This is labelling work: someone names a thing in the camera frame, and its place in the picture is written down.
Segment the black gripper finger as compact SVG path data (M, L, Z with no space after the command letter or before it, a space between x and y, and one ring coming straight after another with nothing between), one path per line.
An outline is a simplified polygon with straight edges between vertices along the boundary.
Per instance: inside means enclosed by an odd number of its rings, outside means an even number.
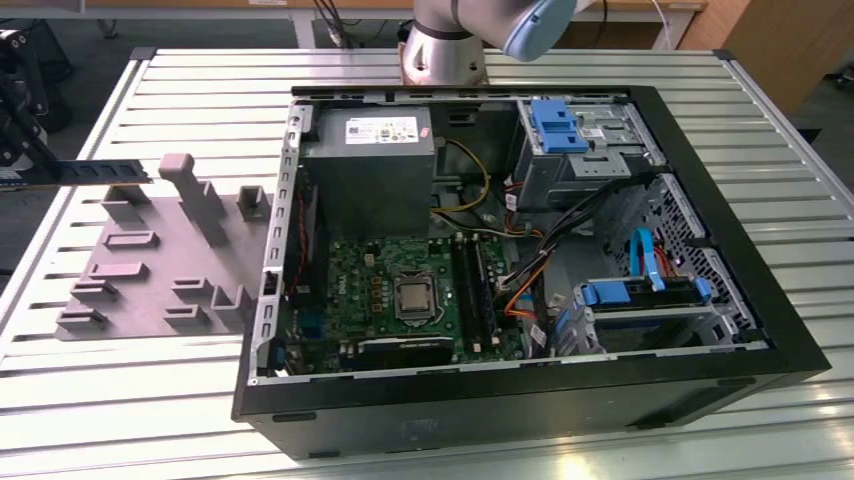
M13 120L17 129L14 144L20 151L13 170L26 186L56 185L60 177L57 158L42 141L44 130L25 102L14 105Z

